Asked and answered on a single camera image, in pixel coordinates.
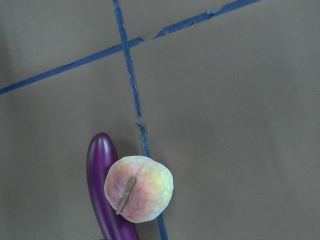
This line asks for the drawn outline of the purple eggplant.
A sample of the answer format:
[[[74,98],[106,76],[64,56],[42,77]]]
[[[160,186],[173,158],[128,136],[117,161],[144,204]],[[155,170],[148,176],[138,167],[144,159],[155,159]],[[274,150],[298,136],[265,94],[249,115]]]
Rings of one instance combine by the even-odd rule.
[[[105,197],[105,180],[110,167],[118,160],[107,133],[96,134],[88,147],[86,178],[95,217],[104,240],[136,240],[133,224],[117,215]]]

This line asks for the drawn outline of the cut pink peach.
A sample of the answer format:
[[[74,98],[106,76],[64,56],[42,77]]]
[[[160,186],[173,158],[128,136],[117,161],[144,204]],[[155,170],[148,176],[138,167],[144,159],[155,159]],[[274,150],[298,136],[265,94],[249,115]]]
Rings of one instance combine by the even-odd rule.
[[[169,205],[173,175],[163,164],[146,156],[125,156],[109,169],[104,194],[118,215],[139,224],[154,220]]]

